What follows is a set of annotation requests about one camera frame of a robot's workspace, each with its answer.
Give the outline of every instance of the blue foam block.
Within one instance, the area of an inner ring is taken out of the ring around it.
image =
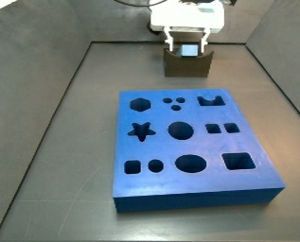
[[[197,44],[182,44],[177,56],[180,57],[197,57]]]
[[[227,90],[121,92],[118,212],[271,202],[284,188]]]

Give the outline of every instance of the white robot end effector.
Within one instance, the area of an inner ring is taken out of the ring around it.
[[[172,32],[203,33],[200,50],[211,33],[219,33],[224,27],[224,6],[235,5],[236,0],[150,0],[150,29],[164,31],[166,43],[173,51]]]

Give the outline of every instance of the rectangular hole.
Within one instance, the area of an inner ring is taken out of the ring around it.
[[[209,133],[221,133],[220,125],[217,124],[208,124],[205,125],[205,128]]]
[[[237,124],[235,124],[235,123],[227,123],[227,124],[224,124],[224,126],[225,126],[227,132],[229,132],[229,133],[240,132],[240,129],[237,127]]]
[[[221,155],[229,170],[255,169],[252,157],[248,153],[225,153]]]
[[[138,174],[141,172],[141,162],[140,161],[126,161],[125,162],[125,173],[128,175]]]

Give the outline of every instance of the star-shaped hole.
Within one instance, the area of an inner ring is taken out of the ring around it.
[[[144,142],[146,140],[148,135],[154,135],[156,132],[150,130],[150,122],[145,123],[144,125],[140,125],[137,123],[132,124],[134,130],[128,133],[129,136],[137,136],[138,140]]]

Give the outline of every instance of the metal table surface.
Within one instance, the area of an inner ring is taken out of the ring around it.
[[[300,115],[244,45],[208,78],[164,78],[158,43],[94,43],[0,229],[0,241],[300,240]],[[227,88],[288,188],[269,204],[117,214],[118,93]]]

